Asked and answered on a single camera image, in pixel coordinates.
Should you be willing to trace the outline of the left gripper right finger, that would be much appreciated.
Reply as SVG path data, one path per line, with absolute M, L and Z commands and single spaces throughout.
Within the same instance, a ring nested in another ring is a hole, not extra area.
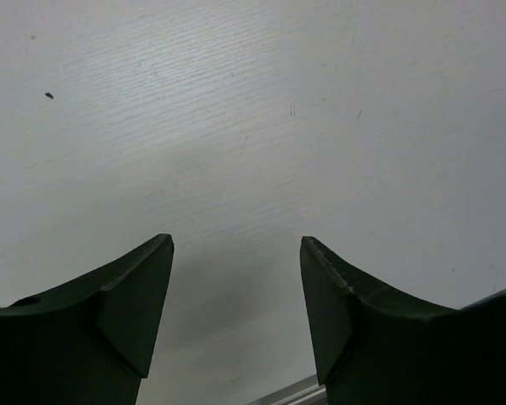
M 506 404 L 506 289 L 460 309 L 437 305 L 310 236 L 300 271 L 330 404 Z

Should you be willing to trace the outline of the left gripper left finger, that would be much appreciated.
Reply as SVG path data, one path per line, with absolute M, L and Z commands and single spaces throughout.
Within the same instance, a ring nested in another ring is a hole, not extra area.
M 160 234 L 67 283 L 0 307 L 0 404 L 133 404 L 174 255 Z

